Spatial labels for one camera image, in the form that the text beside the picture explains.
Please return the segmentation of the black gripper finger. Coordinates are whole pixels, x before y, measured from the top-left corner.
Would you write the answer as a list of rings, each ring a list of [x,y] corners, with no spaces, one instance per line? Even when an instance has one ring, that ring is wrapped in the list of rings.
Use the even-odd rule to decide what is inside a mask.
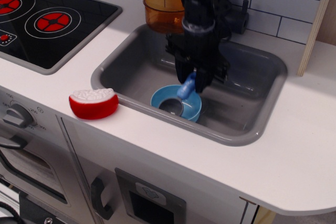
[[[196,93],[202,93],[203,90],[210,86],[213,80],[214,74],[203,68],[199,68],[196,71],[195,77],[195,91]]]
[[[183,57],[175,57],[175,70],[178,81],[184,83],[187,77],[194,71],[194,66]]]

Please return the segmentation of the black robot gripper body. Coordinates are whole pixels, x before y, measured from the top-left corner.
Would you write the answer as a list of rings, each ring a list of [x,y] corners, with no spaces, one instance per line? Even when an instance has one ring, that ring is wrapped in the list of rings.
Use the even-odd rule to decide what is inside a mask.
[[[230,38],[220,37],[218,24],[206,34],[193,34],[189,31],[181,34],[168,33],[165,39],[166,52],[169,54],[186,58],[194,66],[194,70],[203,68],[213,72],[215,79],[227,80],[230,64],[219,51],[219,44]]]

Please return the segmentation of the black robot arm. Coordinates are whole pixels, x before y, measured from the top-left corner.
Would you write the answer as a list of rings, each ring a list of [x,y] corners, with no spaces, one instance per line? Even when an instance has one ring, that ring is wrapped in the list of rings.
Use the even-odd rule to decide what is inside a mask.
[[[224,17],[230,11],[229,0],[181,0],[184,6],[182,34],[167,34],[166,51],[175,57],[180,83],[196,73],[197,93],[210,86],[214,77],[226,80],[229,63],[219,52],[222,38],[230,36]]]

